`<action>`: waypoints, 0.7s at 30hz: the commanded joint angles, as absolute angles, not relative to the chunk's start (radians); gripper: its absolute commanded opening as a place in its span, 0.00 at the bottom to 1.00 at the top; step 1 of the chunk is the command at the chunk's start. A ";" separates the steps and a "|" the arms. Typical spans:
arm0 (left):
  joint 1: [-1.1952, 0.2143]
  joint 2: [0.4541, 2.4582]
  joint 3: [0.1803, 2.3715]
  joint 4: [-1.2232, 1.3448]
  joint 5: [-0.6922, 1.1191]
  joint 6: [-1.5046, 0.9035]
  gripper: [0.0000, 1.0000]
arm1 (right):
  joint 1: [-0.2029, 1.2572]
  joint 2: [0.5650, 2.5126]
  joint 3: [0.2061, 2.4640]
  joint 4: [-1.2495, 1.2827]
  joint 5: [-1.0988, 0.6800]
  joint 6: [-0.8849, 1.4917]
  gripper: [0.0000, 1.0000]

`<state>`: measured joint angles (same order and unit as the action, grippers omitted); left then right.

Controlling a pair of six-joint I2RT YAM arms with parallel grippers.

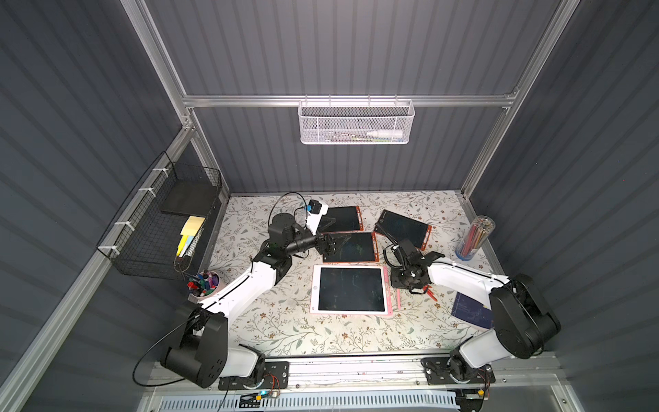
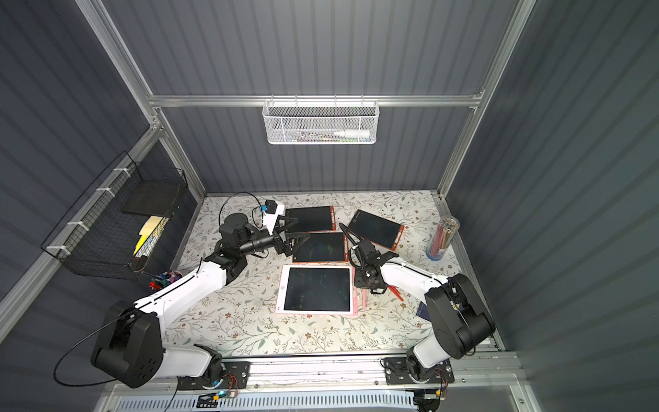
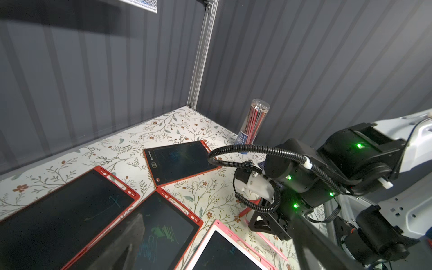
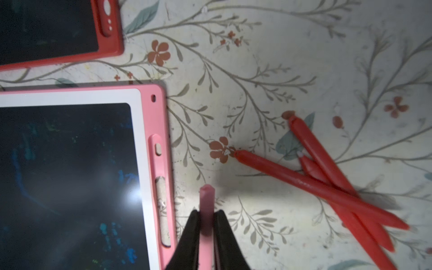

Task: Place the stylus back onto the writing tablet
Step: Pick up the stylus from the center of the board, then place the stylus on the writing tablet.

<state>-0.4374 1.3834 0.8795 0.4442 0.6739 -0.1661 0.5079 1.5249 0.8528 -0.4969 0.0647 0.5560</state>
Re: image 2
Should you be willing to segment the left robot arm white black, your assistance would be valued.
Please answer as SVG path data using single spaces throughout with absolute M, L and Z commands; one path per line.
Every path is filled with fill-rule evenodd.
M 106 313 L 90 362 L 113 379 L 139 388 L 153 379 L 195 379 L 214 390 L 226 381 L 222 356 L 204 345 L 175 348 L 164 342 L 168 326 L 199 300 L 228 286 L 247 266 L 247 259 L 273 249 L 291 256 L 300 242 L 286 232 L 294 217 L 267 214 L 264 228 L 234 213 L 219 228 L 220 240 L 197 269 L 170 286 L 133 303 L 120 301 Z

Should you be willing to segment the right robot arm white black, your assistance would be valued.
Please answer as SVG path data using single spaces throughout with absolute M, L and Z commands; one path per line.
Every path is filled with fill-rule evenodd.
M 434 275 L 394 252 L 380 252 L 369 240 L 350 247 L 349 262 L 355 268 L 358 288 L 382 295 L 394 287 L 426 305 L 432 331 L 408 350 L 405 360 L 408 374 L 416 382 L 429 380 L 439 363 L 475 351 L 496 331 L 484 301 L 463 274 Z

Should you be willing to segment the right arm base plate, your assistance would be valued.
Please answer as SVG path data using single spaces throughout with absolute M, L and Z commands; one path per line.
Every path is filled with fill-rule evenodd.
M 379 360 L 389 386 L 436 385 L 446 387 L 455 382 L 449 360 L 433 367 L 423 367 L 411 355 L 384 357 Z

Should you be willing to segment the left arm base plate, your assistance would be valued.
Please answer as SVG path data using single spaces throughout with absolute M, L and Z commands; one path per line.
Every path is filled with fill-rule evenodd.
M 200 377 L 179 377 L 179 391 L 243 390 L 250 376 L 250 362 L 215 362 Z

